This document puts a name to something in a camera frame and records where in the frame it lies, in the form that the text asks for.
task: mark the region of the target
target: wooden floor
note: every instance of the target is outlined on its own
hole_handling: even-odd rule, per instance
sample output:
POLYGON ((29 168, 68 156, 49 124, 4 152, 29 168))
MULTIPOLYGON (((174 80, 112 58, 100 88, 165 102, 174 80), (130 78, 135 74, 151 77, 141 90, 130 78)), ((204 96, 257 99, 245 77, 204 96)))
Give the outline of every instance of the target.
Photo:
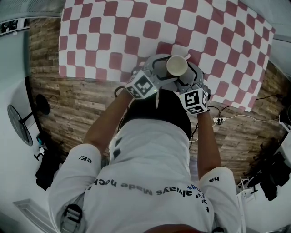
MULTIPOLYGON (((82 143, 90 125, 114 100, 114 90, 120 86, 116 82, 77 80, 59 76, 58 42, 60 19, 36 19, 30 24, 30 78, 33 97, 44 95, 50 104, 48 116, 39 115, 41 125, 61 146, 64 152, 82 143)), ((258 97, 272 94, 286 94, 288 80, 269 62, 265 79, 258 97)), ((212 106, 224 105, 212 102, 212 106)), ((278 118, 283 109, 280 100, 270 97, 257 100, 252 112, 241 112, 236 108, 225 109, 223 117, 246 114, 260 120, 278 118)), ((211 115, 218 111, 211 108, 211 115)), ((197 120, 190 116, 192 127, 197 120)), ((214 126, 217 144, 221 153, 222 165, 230 168, 236 180, 249 170, 249 164, 260 152, 260 145, 271 138, 280 140, 285 131, 278 121, 260 122, 249 117, 238 116, 227 119, 221 126, 214 126)), ((190 149, 191 156, 197 156, 197 142, 190 149)))

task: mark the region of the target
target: white cup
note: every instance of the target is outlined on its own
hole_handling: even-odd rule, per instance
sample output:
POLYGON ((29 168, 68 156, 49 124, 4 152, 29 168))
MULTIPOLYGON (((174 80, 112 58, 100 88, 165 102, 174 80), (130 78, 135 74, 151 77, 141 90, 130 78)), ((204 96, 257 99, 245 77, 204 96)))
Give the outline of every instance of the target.
POLYGON ((173 76, 181 76, 185 74, 188 69, 187 59, 190 57, 190 54, 187 54, 185 57, 180 55, 170 57, 166 65, 168 72, 173 76))

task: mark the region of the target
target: white wall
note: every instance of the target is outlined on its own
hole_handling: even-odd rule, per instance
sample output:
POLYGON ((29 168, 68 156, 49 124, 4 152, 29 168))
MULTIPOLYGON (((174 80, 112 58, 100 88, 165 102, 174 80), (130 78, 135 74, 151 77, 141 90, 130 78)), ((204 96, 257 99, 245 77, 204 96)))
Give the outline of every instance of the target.
POLYGON ((5 233, 15 233, 18 222, 0 212, 0 229, 5 233))
POLYGON ((271 47, 270 61, 286 75, 291 76, 291 2, 289 0, 240 1, 263 16, 276 29, 271 47))
MULTIPOLYGON (((291 162, 291 134, 280 147, 280 152, 291 162)), ((272 231, 291 224, 291 179, 282 187, 277 186, 278 196, 268 201, 259 185, 258 192, 244 205, 247 227, 260 233, 272 231)))
POLYGON ((25 36, 19 33, 16 37, 0 38, 0 211, 19 222, 18 232, 38 233, 40 230, 22 215, 13 202, 31 198, 42 208, 48 208, 48 193, 35 182, 35 173, 41 163, 33 156, 38 154, 36 136, 39 131, 33 124, 33 117, 30 117, 26 125, 30 127, 34 144, 32 147, 26 145, 14 131, 7 114, 9 104, 22 117, 31 112, 24 81, 27 70, 23 60, 27 59, 28 53, 25 36))

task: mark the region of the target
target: black cable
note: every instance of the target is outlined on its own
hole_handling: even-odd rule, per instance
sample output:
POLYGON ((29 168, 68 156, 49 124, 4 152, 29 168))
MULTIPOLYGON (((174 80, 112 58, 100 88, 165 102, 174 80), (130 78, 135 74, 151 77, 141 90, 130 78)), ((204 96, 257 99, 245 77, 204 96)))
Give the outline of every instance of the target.
POLYGON ((218 118, 216 124, 219 125, 219 126, 221 126, 223 123, 224 123, 224 120, 221 117, 218 118))
POLYGON ((119 86, 118 88, 115 89, 115 91, 114 91, 114 96, 115 96, 115 98, 117 98, 117 92, 118 92, 120 89, 122 89, 122 88, 125 88, 125 87, 124 87, 124 86, 119 86))
POLYGON ((189 146, 189 149, 190 149, 190 148, 191 148, 191 146, 192 146, 192 142, 193 142, 193 135, 195 134, 195 132, 197 131, 197 129, 198 129, 198 123, 197 123, 197 125, 196 125, 196 128, 195 128, 195 130, 192 132, 192 134, 191 134, 191 136, 190 136, 191 145, 189 146))
POLYGON ((208 106, 208 107, 213 107, 213 108, 216 108, 217 110, 218 110, 218 112, 219 112, 219 116, 220 116, 220 110, 219 110, 219 108, 218 107, 214 107, 214 106, 208 106))
POLYGON ((56 104, 55 104, 55 106, 57 106, 58 105, 58 103, 59 103, 59 99, 58 99, 58 97, 57 96, 51 96, 51 97, 55 97, 56 98, 56 104))
POLYGON ((267 97, 264 97, 264 98, 259 98, 259 99, 256 99, 256 100, 263 100, 263 99, 266 99, 266 98, 269 98, 269 97, 272 97, 272 96, 276 96, 276 95, 270 95, 270 96, 267 96, 267 97))
POLYGON ((283 41, 283 42, 286 42, 286 43, 291 43, 291 41, 281 40, 281 39, 277 39, 277 38, 273 38, 273 40, 276 40, 276 41, 283 41))
POLYGON ((223 110, 225 110, 225 109, 227 109, 227 108, 229 108, 229 107, 231 107, 231 106, 229 105, 229 106, 224 107, 224 108, 220 111, 220 114, 222 113, 223 110))

